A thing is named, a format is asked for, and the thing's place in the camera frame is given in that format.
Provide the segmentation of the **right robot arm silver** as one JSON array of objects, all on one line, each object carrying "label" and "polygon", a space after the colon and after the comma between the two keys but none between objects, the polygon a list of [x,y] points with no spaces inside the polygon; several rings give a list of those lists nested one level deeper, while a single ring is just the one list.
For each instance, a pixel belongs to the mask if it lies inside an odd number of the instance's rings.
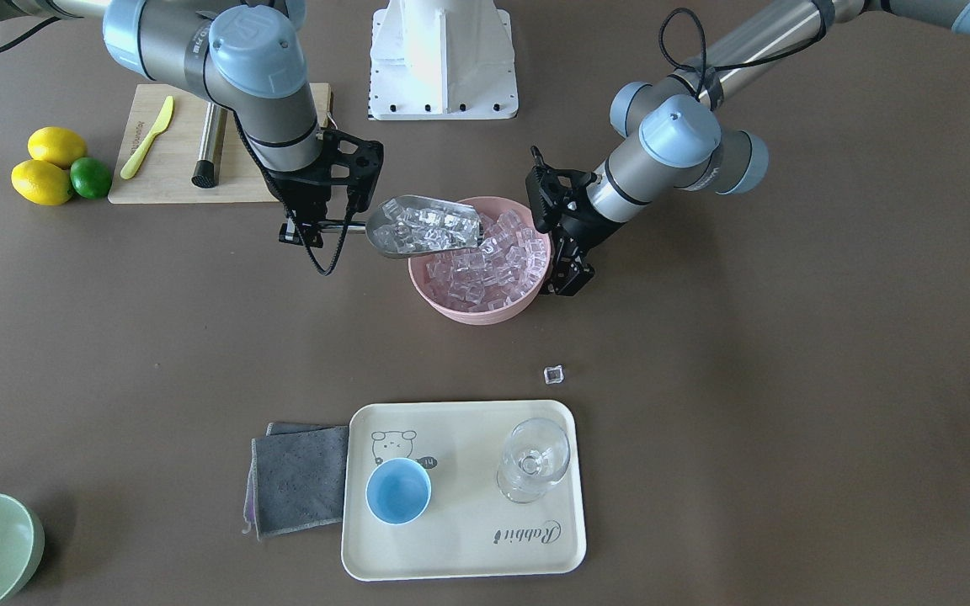
[{"label": "right robot arm silver", "polygon": [[269,192],[284,205],[281,236],[320,247],[361,233],[380,177],[382,144],[326,127],[313,100],[299,30],[301,1],[0,1],[15,17],[97,19],[118,64],[234,116]]}]

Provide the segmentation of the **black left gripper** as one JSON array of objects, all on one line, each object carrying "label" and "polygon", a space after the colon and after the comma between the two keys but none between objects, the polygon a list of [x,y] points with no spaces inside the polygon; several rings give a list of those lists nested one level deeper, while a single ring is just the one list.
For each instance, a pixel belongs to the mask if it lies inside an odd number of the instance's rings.
[{"label": "black left gripper", "polygon": [[526,178],[529,208],[535,229],[550,234],[552,245],[546,294],[570,298],[595,276],[583,249],[599,246],[621,224],[605,218],[590,202],[589,189],[603,183],[603,176],[547,165],[538,146],[532,146],[530,154],[534,166]]}]

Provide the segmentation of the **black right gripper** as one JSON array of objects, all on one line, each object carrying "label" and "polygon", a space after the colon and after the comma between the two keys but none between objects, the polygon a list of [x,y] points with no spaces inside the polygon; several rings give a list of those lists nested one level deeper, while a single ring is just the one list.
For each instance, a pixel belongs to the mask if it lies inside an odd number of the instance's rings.
[{"label": "black right gripper", "polygon": [[296,170],[263,165],[269,191],[288,215],[280,228],[281,244],[323,247],[323,234],[338,234],[338,242],[345,242],[351,221],[327,219],[332,189],[345,189],[351,215],[366,212],[372,203],[384,162],[382,143],[362,141],[335,128],[320,130],[319,141],[319,155],[312,164]]}]

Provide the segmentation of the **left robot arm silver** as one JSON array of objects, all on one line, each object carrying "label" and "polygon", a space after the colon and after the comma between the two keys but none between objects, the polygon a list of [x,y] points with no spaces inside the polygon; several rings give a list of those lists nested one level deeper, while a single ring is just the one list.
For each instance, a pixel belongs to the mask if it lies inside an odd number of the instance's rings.
[{"label": "left robot arm silver", "polygon": [[671,189],[742,194],[769,168],[767,145],[720,126],[725,99],[775,62],[822,40],[835,24],[882,12],[970,35],[970,1],[775,1],[667,77],[631,82],[610,104],[622,142],[596,169],[554,168],[538,148],[526,179],[536,230],[552,245],[543,295],[571,296],[593,277],[588,253]]}]

